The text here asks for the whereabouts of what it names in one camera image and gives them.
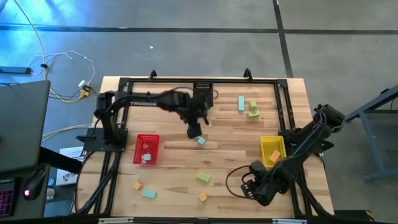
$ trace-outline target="gray floor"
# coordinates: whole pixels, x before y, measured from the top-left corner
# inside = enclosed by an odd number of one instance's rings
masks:
[[[271,0],[20,0],[35,24],[104,27],[212,27],[275,29]],[[398,29],[394,0],[279,0],[286,29]],[[0,12],[0,22],[26,24],[13,1]],[[47,54],[76,50],[95,62],[92,86],[104,75],[241,76],[249,67],[256,77],[286,77],[278,34],[181,34],[40,32]],[[329,103],[349,113],[398,83],[398,35],[286,35],[294,77],[304,78],[312,107]],[[26,66],[40,53],[33,32],[0,31],[0,62]],[[33,65],[37,70],[39,63]],[[52,62],[49,75],[60,94],[77,91],[91,76],[83,58],[64,56]],[[42,76],[10,77],[2,82],[31,82]],[[95,99],[75,104],[50,99],[45,133],[90,124]],[[59,134],[44,142],[59,149],[80,146],[84,131]],[[335,209],[369,209],[378,221],[397,222],[398,179],[365,183],[362,175],[376,169],[359,120],[330,139],[326,174]],[[49,203],[46,215],[69,209]]]

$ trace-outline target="wooden tabletop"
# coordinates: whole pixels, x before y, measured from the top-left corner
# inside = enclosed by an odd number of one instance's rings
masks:
[[[104,77],[101,92],[117,90],[120,77]],[[295,123],[304,127],[312,120],[304,80],[287,79]],[[160,93],[189,83],[134,83],[133,91]],[[263,207],[253,200],[237,198],[225,187],[227,173],[261,159],[260,136],[275,136],[280,129],[274,87],[268,84],[217,84],[219,91],[214,107],[208,111],[209,126],[201,122],[204,146],[188,139],[184,124],[176,113],[160,108],[131,107],[127,119],[129,135],[122,153],[116,183],[112,216],[130,217],[225,217],[225,218],[290,218],[294,216],[290,192],[277,194],[272,203]],[[238,96],[244,96],[245,112],[238,111]],[[281,92],[285,110],[284,94]],[[256,101],[261,112],[258,119],[247,119],[249,102]],[[159,157],[156,166],[137,166],[132,163],[138,134],[160,135]],[[78,208],[98,185],[104,153],[96,152],[86,162],[78,184]],[[319,158],[311,156],[304,164],[307,184],[314,196],[333,213],[325,171]],[[198,172],[211,175],[208,183],[196,178]],[[236,194],[241,176],[247,170],[229,178],[229,186]],[[156,198],[144,198],[133,188],[139,181],[144,189],[155,190]],[[108,188],[103,197],[105,206]],[[198,196],[205,193],[208,200]],[[297,190],[300,208],[304,211],[302,193]]]

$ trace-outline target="teal block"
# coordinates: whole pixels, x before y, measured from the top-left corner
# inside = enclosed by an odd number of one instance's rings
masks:
[[[155,198],[156,197],[156,191],[154,191],[154,190],[143,190],[142,191],[142,196],[143,197],[149,197],[149,198]]]
[[[150,154],[144,154],[144,160],[145,161],[150,161],[151,160],[151,155]]]
[[[243,96],[238,97],[238,110],[244,111],[244,97]]]
[[[206,142],[206,141],[205,141],[204,138],[202,138],[202,137],[199,137],[199,138],[198,138],[198,143],[199,143],[199,144],[203,145],[205,142]]]

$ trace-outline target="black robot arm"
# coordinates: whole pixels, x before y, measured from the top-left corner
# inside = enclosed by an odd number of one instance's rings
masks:
[[[208,124],[206,112],[209,99],[205,95],[195,95],[174,89],[162,93],[127,93],[125,91],[107,91],[97,97],[94,115],[101,120],[104,127],[106,144],[116,143],[121,138],[121,132],[116,124],[114,115],[125,106],[153,106],[169,112],[176,112],[180,119],[188,124],[187,135],[194,138],[201,135],[198,118],[203,118]]]
[[[249,166],[254,180],[249,180],[241,186],[246,197],[256,199],[263,206],[269,205],[277,192],[286,193],[298,181],[300,166],[311,154],[321,153],[333,147],[333,143],[325,139],[341,130],[344,115],[329,105],[319,105],[315,111],[313,121],[306,127],[282,132],[286,148],[293,152],[289,157],[278,162],[271,170],[266,170],[260,161]],[[300,181],[298,184],[318,215],[328,215],[307,186]]]

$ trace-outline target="red basket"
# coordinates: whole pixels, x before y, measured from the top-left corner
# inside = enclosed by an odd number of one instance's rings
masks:
[[[136,152],[132,160],[133,164],[155,165],[157,162],[157,152],[159,146],[158,134],[139,134],[137,135]],[[150,154],[151,160],[145,161],[144,154]]]

